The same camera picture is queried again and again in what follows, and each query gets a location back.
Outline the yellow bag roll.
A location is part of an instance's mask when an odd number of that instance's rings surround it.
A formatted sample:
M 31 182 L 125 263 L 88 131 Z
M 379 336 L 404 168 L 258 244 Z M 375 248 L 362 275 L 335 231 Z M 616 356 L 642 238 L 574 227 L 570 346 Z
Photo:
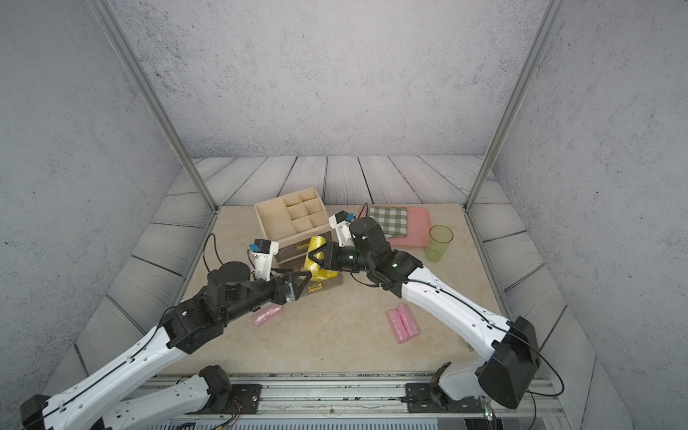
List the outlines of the yellow bag roll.
M 321 282 L 337 278 L 340 273 L 322 268 L 320 262 L 324 261 L 324 246 L 327 240 L 323 236 L 313 236 L 306 253 L 306 261 L 303 265 L 304 272 L 311 273 L 311 281 Z

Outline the grey translucent drawer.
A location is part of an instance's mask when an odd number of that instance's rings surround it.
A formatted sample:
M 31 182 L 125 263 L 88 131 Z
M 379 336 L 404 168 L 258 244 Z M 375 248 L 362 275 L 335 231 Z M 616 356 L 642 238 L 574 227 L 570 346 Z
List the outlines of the grey translucent drawer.
M 311 280 L 306 284 L 306 287 L 301 294 L 301 297 L 311 296 L 313 294 L 325 292 L 327 290 L 332 290 L 343 284 L 343 277 L 339 274 L 337 277 L 331 279 L 324 279 L 323 281 Z
M 282 264 L 300 257 L 305 257 L 310 246 L 310 240 L 305 239 L 294 244 L 281 247 L 275 256 L 277 263 Z

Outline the pink bag roll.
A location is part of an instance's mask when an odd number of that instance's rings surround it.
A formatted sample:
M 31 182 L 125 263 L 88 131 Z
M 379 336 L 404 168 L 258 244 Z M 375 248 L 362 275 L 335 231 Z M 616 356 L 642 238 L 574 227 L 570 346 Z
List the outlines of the pink bag roll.
M 420 329 L 416 319 L 410 312 L 410 308 L 405 304 L 401 304 L 397 308 L 397 312 L 408 337 L 412 339 L 419 336 Z
M 276 304 L 269 304 L 268 306 L 262 307 L 253 316 L 253 323 L 256 327 L 267 324 L 277 316 L 281 315 L 283 312 L 283 306 Z
M 409 332 L 407 331 L 403 320 L 397 309 L 390 310 L 386 313 L 386 318 L 390 324 L 392 334 L 394 339 L 398 344 L 403 344 L 410 339 Z

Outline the beige drawer organizer cabinet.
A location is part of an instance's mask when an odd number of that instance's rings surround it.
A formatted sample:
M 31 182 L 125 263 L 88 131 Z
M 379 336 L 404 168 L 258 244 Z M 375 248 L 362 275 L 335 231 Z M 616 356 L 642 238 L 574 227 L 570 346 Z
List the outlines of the beige drawer organizer cabinet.
M 264 237 L 279 249 L 316 236 L 331 238 L 329 215 L 315 188 L 258 202 L 254 210 Z

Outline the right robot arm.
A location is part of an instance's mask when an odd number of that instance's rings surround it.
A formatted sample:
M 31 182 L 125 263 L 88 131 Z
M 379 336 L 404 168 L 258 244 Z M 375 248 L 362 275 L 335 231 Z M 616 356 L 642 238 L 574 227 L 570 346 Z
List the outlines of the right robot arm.
M 487 397 L 516 409 L 539 367 L 546 363 L 533 324 L 512 321 L 479 306 L 441 281 L 412 254 L 392 248 L 372 218 L 342 211 L 331 217 L 337 241 L 320 241 L 307 258 L 331 272 L 363 273 L 368 286 L 389 291 L 426 310 L 478 354 L 471 364 L 445 363 L 430 383 L 431 399 L 440 410 L 460 401 Z

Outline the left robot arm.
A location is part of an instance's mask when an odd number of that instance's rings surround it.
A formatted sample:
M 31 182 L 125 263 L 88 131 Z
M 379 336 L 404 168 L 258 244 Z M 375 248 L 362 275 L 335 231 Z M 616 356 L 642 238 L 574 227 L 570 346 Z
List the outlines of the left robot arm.
M 23 428 L 105 428 L 106 413 L 143 382 L 220 337 L 236 319 L 268 303 L 297 301 L 311 278 L 311 272 L 261 278 L 245 263 L 225 263 L 208 273 L 198 293 L 166 309 L 141 340 L 99 371 L 58 394 L 36 394 L 25 401 Z

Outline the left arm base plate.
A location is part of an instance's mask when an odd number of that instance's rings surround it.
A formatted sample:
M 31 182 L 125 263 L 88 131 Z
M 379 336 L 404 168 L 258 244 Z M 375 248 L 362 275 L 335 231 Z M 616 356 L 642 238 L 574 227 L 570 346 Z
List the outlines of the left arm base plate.
M 220 415 L 256 415 L 263 385 L 259 383 L 233 384 L 213 401 L 211 411 Z

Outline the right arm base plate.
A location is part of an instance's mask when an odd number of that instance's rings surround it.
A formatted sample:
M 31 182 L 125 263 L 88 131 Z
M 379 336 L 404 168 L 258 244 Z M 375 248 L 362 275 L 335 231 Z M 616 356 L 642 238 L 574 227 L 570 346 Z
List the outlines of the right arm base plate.
M 407 383 L 401 402 L 408 413 L 479 413 L 483 406 L 480 398 L 467 397 L 459 401 L 451 399 L 438 386 L 430 383 Z

